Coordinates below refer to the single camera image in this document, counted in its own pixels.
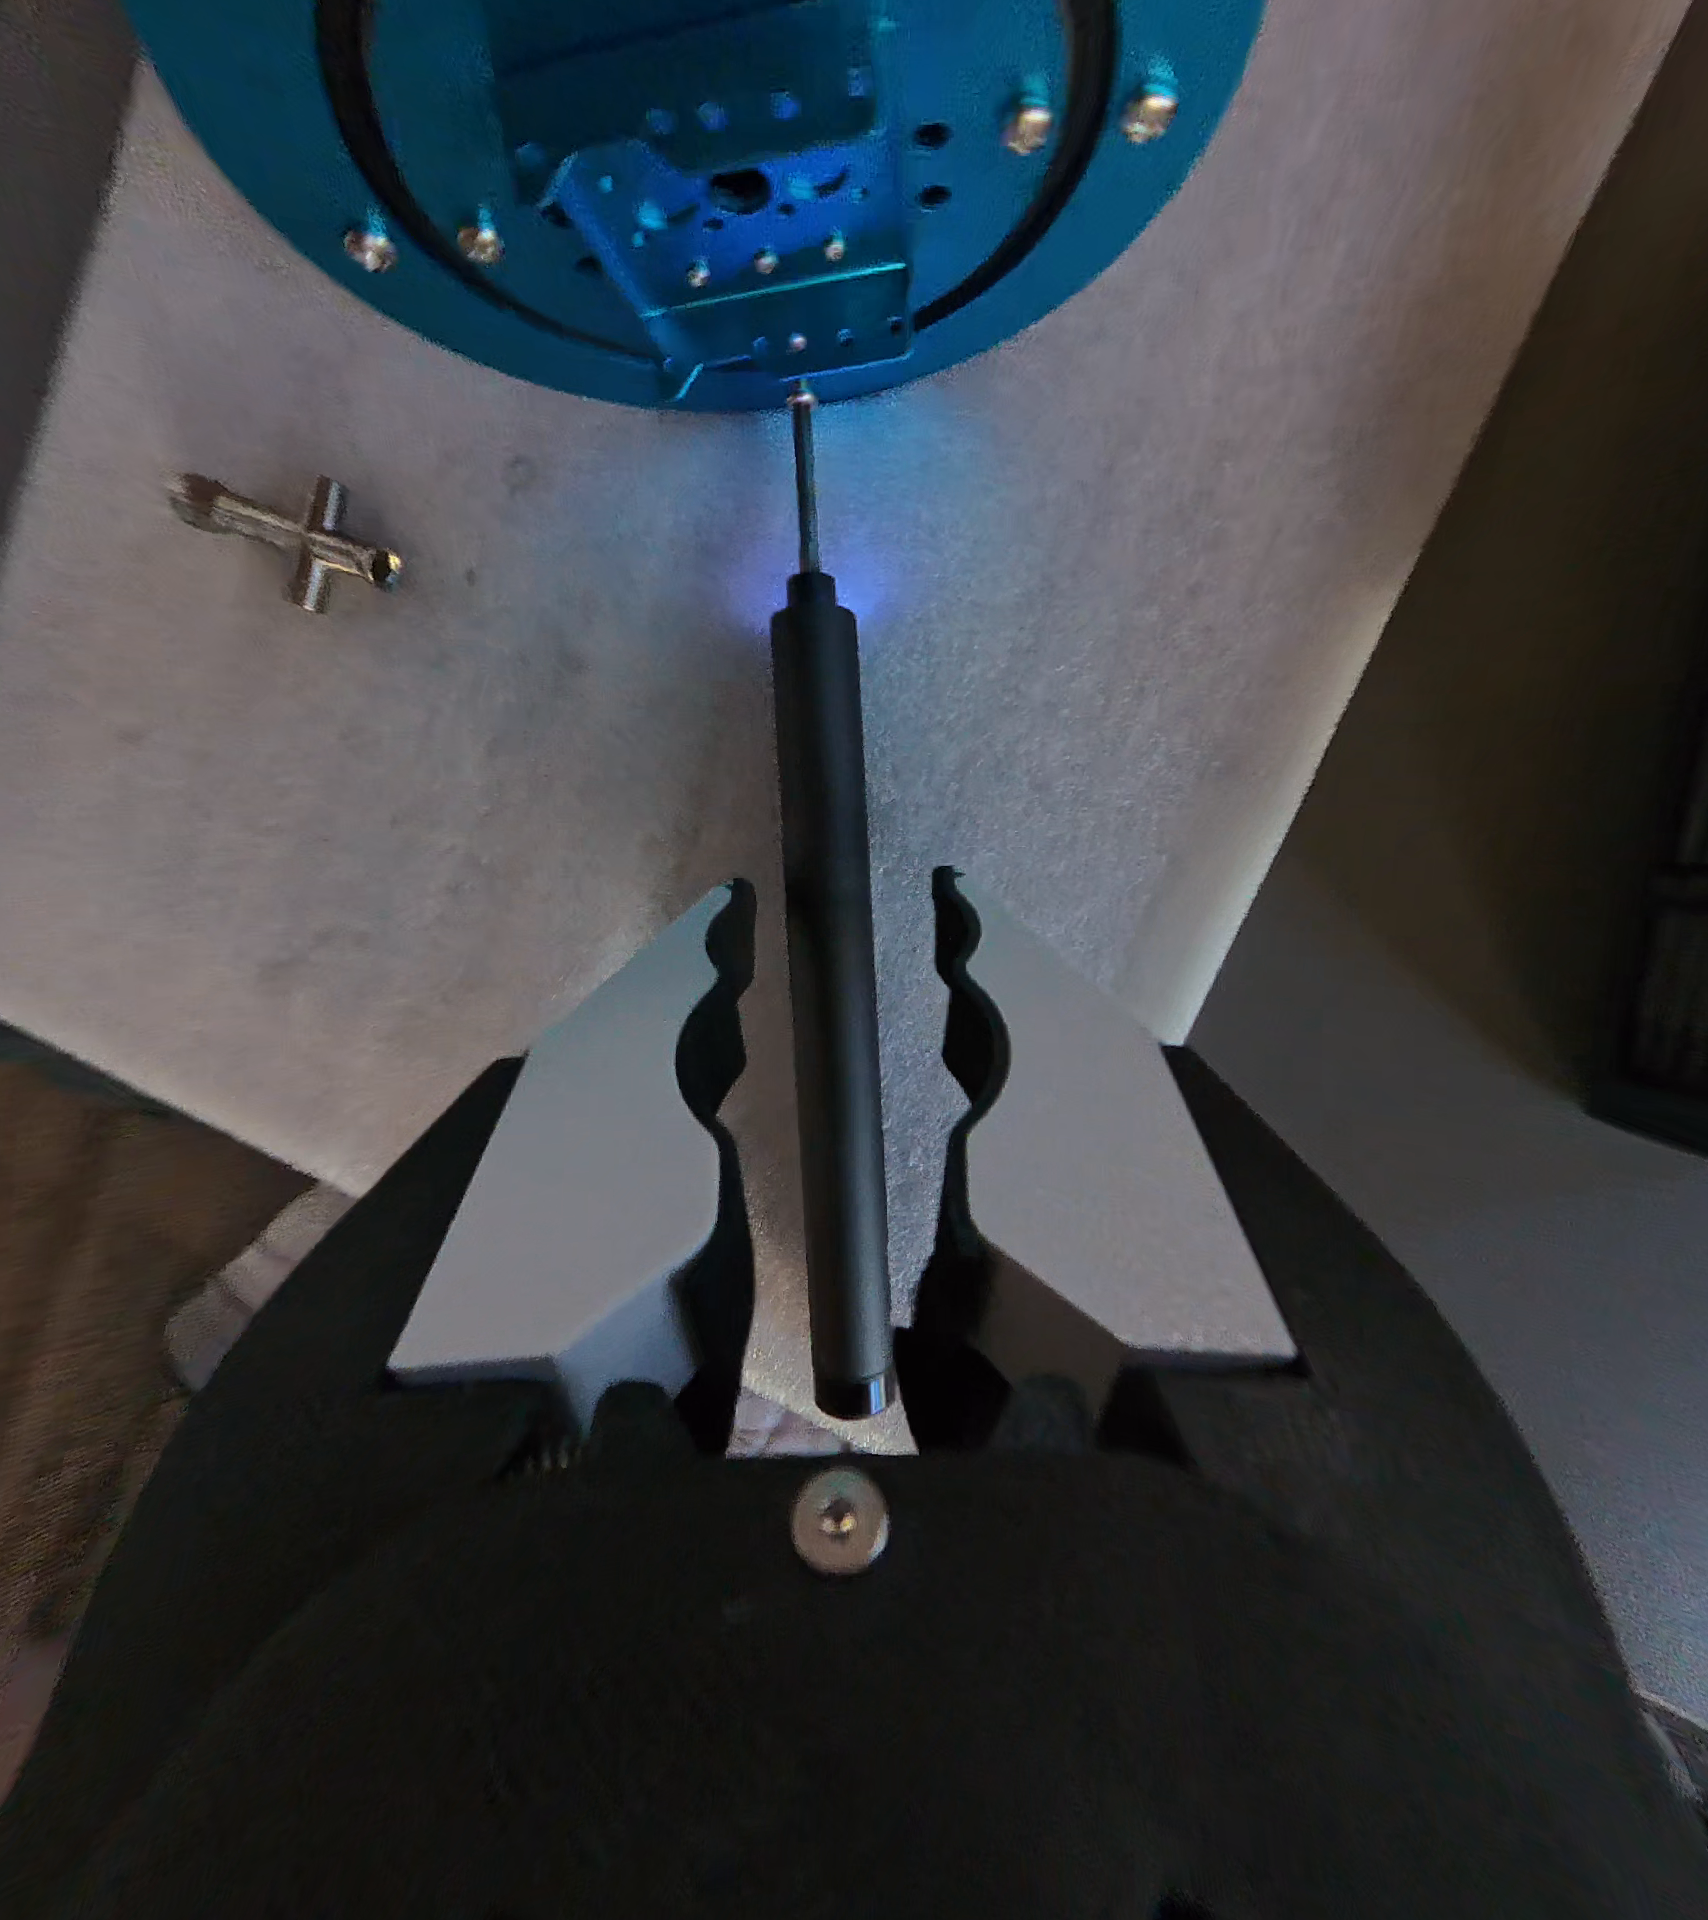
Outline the black electric screwdriver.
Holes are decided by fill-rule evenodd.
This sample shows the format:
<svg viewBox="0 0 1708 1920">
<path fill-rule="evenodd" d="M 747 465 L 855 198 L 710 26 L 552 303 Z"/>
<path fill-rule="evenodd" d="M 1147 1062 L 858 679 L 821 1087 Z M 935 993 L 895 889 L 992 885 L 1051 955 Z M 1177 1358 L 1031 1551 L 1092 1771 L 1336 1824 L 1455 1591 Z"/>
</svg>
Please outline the black electric screwdriver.
<svg viewBox="0 0 1708 1920">
<path fill-rule="evenodd" d="M 771 617 L 811 1375 L 833 1421 L 895 1401 L 888 1159 L 862 637 L 821 561 L 817 398 L 791 395 L 798 560 Z"/>
</svg>

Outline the blue round metal turntable base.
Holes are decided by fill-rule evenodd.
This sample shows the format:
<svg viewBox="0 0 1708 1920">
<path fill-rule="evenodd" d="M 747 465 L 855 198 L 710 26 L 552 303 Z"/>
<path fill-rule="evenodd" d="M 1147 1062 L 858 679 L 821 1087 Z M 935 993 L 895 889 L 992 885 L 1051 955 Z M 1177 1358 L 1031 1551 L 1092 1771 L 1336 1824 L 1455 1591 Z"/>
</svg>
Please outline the blue round metal turntable base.
<svg viewBox="0 0 1708 1920">
<path fill-rule="evenodd" d="M 312 265 L 677 413 L 847 399 L 1059 310 L 1174 199 L 1262 3 L 130 3 Z"/>
</svg>

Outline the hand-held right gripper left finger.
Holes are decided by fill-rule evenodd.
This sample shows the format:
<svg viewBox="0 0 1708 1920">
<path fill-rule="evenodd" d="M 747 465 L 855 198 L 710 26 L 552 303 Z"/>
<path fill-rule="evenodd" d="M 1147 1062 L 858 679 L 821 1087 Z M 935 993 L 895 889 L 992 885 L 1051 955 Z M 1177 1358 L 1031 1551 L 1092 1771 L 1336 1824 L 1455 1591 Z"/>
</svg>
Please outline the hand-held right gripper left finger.
<svg viewBox="0 0 1708 1920">
<path fill-rule="evenodd" d="M 728 1450 L 754 1269 L 722 1104 L 747 1069 L 754 932 L 752 882 L 722 882 L 530 1045 L 393 1379 L 533 1379 L 577 1429 L 647 1383 Z"/>
</svg>

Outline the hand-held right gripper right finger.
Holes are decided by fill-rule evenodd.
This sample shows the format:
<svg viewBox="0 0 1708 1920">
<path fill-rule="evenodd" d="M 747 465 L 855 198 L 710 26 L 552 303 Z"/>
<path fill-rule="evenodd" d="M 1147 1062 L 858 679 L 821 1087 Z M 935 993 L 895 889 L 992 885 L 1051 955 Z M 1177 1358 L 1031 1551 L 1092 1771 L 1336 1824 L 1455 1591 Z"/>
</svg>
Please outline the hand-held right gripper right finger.
<svg viewBox="0 0 1708 1920">
<path fill-rule="evenodd" d="M 1159 1043 L 957 866 L 933 877 L 963 1102 L 898 1331 L 922 1454 L 1040 1388 L 1085 1429 L 1162 1375 L 1288 1375 L 1298 1342 Z"/>
</svg>

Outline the white foam mat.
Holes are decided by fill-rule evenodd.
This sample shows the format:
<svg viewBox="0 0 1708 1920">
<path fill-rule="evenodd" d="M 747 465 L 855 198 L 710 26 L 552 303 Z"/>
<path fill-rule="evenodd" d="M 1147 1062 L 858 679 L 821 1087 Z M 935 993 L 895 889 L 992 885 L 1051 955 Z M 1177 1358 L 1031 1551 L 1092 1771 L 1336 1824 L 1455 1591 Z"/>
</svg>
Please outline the white foam mat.
<svg viewBox="0 0 1708 1920">
<path fill-rule="evenodd" d="M 1174 206 L 1010 345 L 821 423 L 862 623 L 891 1263 L 933 1248 L 933 868 L 1183 1043 L 1687 3 L 1279 3 Z M 0 1018 L 366 1187 L 750 877 L 750 1383 L 808 1394 L 765 619 L 778 423 L 552 395 L 268 233 L 130 48 L 0 545 Z M 338 579 L 170 509 L 316 478 Z"/>
</svg>

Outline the metal cross wrench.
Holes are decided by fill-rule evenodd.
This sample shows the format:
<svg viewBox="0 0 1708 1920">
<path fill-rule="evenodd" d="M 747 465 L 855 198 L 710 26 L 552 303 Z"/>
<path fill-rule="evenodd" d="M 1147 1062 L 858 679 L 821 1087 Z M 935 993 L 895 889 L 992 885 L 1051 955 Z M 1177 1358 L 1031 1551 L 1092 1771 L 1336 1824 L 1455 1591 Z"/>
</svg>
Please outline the metal cross wrench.
<svg viewBox="0 0 1708 1920">
<path fill-rule="evenodd" d="M 329 609 L 338 579 L 394 589 L 407 569 L 393 549 L 342 530 L 345 504 L 348 494 L 331 478 L 316 478 L 301 515 L 285 515 L 198 471 L 183 471 L 170 486 L 170 509 L 188 527 L 283 553 L 292 561 L 292 605 L 316 617 Z"/>
</svg>

